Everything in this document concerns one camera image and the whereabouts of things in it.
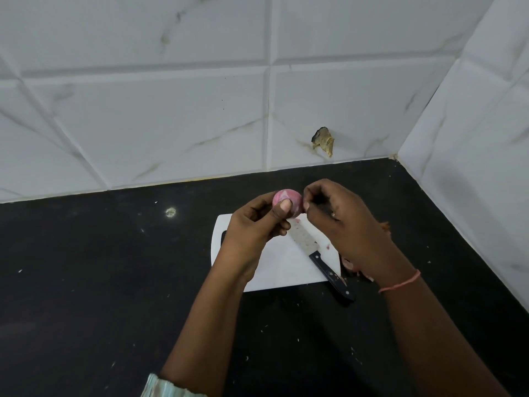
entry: fingernail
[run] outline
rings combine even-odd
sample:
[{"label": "fingernail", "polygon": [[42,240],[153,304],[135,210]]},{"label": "fingernail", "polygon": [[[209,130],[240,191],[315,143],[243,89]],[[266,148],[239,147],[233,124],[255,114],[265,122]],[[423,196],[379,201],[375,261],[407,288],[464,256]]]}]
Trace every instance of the fingernail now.
[{"label": "fingernail", "polygon": [[292,201],[290,199],[283,199],[281,203],[279,204],[282,211],[285,213],[290,212],[290,208],[292,207]]}]

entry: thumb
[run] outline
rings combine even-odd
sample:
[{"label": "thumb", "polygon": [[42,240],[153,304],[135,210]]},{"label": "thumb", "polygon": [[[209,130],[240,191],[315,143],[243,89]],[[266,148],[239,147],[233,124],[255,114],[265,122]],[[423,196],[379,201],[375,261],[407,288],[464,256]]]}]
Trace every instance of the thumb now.
[{"label": "thumb", "polygon": [[327,213],[323,212],[313,202],[305,202],[303,204],[303,208],[305,208],[307,219],[311,222],[311,224],[328,237],[329,234],[335,229],[336,220],[330,217]]},{"label": "thumb", "polygon": [[275,205],[261,220],[259,220],[258,225],[264,232],[269,234],[277,224],[279,224],[282,220],[285,220],[290,215],[291,207],[292,201],[290,199],[283,199],[280,203]]}]

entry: pink thread bracelet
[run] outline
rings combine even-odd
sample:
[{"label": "pink thread bracelet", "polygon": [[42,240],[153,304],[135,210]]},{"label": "pink thread bracelet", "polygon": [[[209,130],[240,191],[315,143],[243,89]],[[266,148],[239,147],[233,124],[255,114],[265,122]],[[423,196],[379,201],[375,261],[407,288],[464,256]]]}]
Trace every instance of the pink thread bracelet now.
[{"label": "pink thread bracelet", "polygon": [[419,270],[417,270],[417,273],[415,273],[411,279],[406,280],[400,284],[394,285],[393,287],[380,288],[380,290],[378,290],[378,293],[380,294],[381,292],[388,291],[390,289],[397,289],[398,287],[402,287],[403,285],[413,283],[415,280],[419,278],[419,276],[420,276],[420,272]]}]

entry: black countertop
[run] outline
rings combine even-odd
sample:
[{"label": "black countertop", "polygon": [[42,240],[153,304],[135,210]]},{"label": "black countertop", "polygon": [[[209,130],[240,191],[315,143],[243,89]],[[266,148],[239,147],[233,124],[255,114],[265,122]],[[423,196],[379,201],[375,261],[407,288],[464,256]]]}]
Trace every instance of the black countertop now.
[{"label": "black countertop", "polygon": [[[529,315],[389,159],[0,205],[0,395],[139,396],[210,269],[217,216],[320,178],[389,221],[476,352],[527,395]],[[245,293],[225,395],[413,395],[378,288],[353,281],[349,306],[327,283]]]}]

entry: forearm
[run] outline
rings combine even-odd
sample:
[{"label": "forearm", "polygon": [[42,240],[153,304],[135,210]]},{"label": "forearm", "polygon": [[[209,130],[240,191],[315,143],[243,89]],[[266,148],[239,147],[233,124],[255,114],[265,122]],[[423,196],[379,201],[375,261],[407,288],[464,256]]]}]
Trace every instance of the forearm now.
[{"label": "forearm", "polygon": [[[396,257],[398,284],[415,272]],[[421,278],[384,292],[400,351],[421,395],[507,395]]]},{"label": "forearm", "polygon": [[230,361],[244,283],[213,265],[160,377],[208,397],[219,396]]}]

